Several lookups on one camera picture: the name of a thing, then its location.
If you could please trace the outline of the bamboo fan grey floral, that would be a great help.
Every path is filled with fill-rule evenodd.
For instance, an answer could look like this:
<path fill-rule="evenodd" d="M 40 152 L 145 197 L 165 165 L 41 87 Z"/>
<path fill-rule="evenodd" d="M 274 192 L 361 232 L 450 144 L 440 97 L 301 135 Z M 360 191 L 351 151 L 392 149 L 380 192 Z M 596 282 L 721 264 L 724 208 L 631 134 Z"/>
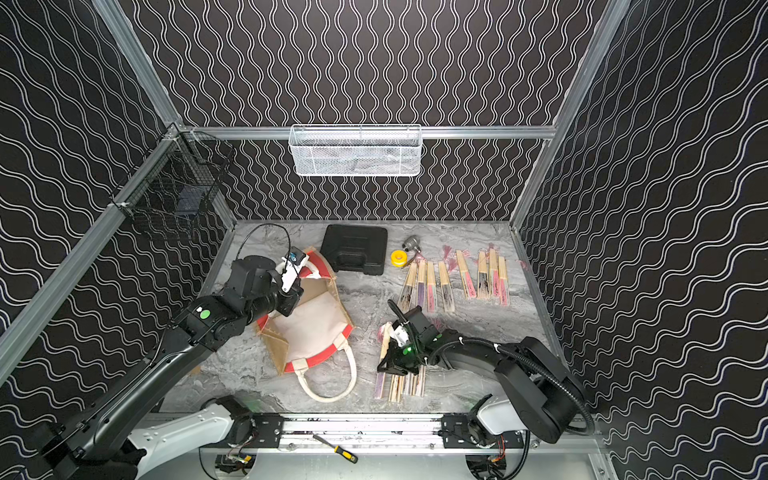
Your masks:
<path fill-rule="evenodd" d="M 443 259 L 438 262 L 439 286 L 442 299 L 443 311 L 446 313 L 455 312 L 455 300 L 450 278 L 450 255 L 452 248 L 445 245 L 443 247 Z"/>

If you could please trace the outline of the bamboo fan white red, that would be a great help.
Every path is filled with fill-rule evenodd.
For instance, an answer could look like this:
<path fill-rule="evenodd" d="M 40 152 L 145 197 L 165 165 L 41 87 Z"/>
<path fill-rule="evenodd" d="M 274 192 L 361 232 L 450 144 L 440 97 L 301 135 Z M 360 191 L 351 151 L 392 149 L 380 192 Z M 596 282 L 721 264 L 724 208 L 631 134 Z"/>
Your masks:
<path fill-rule="evenodd" d="M 408 374 L 403 379 L 403 394 L 411 396 L 413 394 L 416 376 L 414 374 Z"/>

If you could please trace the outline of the red jute tote bag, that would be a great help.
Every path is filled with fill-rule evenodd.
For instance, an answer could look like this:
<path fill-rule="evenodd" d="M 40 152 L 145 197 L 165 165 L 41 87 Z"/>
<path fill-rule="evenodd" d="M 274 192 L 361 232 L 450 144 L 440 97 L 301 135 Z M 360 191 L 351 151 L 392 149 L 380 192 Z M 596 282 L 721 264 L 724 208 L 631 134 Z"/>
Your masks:
<path fill-rule="evenodd" d="M 262 316 L 256 330 L 279 375 L 293 374 L 307 396 L 320 403 L 335 403 L 347 397 L 357 383 L 357 365 L 349 343 L 355 325 L 340 299 L 333 268 L 315 248 L 304 252 L 309 261 L 298 278 L 304 289 L 298 306 L 288 317 L 275 312 Z M 313 391 L 306 374 L 337 352 L 347 358 L 349 382 L 340 393 L 321 396 Z"/>

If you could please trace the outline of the bamboo fan plain edge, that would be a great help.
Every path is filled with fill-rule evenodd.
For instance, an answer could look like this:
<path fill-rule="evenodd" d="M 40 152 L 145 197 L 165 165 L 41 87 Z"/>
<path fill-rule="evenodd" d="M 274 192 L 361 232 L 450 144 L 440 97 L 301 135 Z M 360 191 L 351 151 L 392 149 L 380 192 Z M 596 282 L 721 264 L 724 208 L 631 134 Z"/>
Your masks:
<path fill-rule="evenodd" d="M 415 390 L 414 390 L 415 396 L 422 397 L 424 395 L 425 380 L 426 380 L 426 366 L 421 365 L 419 368 L 419 372 L 418 372 L 416 384 L 415 384 Z"/>

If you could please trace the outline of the bamboo fan pink green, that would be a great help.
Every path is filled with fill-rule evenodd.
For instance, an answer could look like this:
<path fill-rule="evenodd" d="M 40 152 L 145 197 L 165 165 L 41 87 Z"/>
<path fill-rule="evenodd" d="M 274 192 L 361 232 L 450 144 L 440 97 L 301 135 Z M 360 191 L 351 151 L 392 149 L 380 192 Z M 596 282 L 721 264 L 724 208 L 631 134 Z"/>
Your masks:
<path fill-rule="evenodd" d="M 467 299 L 475 299 L 477 297 L 477 291 L 473 284 L 467 260 L 462 250 L 456 251 L 456 262 L 459 270 L 460 278 L 462 281 L 462 287 Z"/>

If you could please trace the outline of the bamboo fan dark floral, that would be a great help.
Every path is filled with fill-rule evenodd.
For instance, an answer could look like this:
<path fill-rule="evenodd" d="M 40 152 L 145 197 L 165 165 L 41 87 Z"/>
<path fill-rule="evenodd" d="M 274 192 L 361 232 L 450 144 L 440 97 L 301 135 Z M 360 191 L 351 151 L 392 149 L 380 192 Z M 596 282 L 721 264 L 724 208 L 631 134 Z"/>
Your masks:
<path fill-rule="evenodd" d="M 477 298 L 488 299 L 490 296 L 488 257 L 485 250 L 478 252 L 477 258 Z"/>

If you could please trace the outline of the bamboo fan pink white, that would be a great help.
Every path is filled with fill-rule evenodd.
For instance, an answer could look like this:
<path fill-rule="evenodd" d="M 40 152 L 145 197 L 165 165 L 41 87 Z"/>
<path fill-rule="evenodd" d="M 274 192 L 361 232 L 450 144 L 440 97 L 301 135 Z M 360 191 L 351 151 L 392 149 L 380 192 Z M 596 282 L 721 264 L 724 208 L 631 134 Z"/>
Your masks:
<path fill-rule="evenodd" d="M 488 280 L 489 280 L 489 292 L 492 297 L 498 298 L 499 293 L 499 265 L 498 254 L 495 248 L 490 247 L 488 249 Z"/>

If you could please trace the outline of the bamboo fan pink stripe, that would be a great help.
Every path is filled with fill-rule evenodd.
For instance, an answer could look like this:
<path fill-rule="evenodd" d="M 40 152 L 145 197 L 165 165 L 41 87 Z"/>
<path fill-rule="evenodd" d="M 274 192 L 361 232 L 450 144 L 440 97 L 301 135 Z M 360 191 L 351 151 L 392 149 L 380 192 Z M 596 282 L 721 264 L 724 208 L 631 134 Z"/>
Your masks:
<path fill-rule="evenodd" d="M 503 306 L 509 305 L 508 294 L 508 268 L 507 262 L 504 256 L 498 257 L 498 281 L 497 281 L 498 298 L 500 304 Z"/>

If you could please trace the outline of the bamboo fan floral white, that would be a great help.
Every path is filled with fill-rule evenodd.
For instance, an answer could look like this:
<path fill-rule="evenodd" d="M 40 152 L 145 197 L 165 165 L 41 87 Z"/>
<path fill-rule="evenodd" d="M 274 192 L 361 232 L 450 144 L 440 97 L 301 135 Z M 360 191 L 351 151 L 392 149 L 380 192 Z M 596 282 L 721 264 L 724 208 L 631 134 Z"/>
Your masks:
<path fill-rule="evenodd" d="M 404 282 L 401 294 L 398 299 L 399 309 L 405 313 L 411 309 L 413 302 L 414 289 L 416 288 L 418 278 L 418 265 L 412 263 L 408 268 L 406 280 Z"/>

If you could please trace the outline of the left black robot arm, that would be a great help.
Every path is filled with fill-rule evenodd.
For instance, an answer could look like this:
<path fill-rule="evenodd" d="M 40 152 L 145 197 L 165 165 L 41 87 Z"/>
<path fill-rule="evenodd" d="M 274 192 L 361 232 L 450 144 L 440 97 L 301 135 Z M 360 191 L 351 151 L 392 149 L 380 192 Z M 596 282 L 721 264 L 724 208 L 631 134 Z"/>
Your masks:
<path fill-rule="evenodd" d="M 138 425 L 180 379 L 247 326 L 273 312 L 291 314 L 308 261 L 297 248 L 282 264 L 258 255 L 235 260 L 224 287 L 184 307 L 159 344 L 107 394 L 69 421 L 40 428 L 35 462 L 58 479 L 139 479 L 191 449 L 233 436 L 250 415 L 231 398 L 156 429 Z"/>

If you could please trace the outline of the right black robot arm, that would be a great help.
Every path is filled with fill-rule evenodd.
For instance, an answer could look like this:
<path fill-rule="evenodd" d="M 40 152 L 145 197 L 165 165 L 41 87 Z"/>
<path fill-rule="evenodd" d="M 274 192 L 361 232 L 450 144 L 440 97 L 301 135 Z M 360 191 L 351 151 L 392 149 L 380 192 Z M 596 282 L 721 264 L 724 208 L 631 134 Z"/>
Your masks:
<path fill-rule="evenodd" d="M 393 300 L 388 306 L 396 320 L 379 373 L 406 376 L 423 367 L 470 371 L 496 381 L 523 428 L 540 440 L 554 444 L 566 432 L 595 433 L 584 389 L 540 340 L 499 343 L 439 330 L 419 306 L 407 312 Z"/>

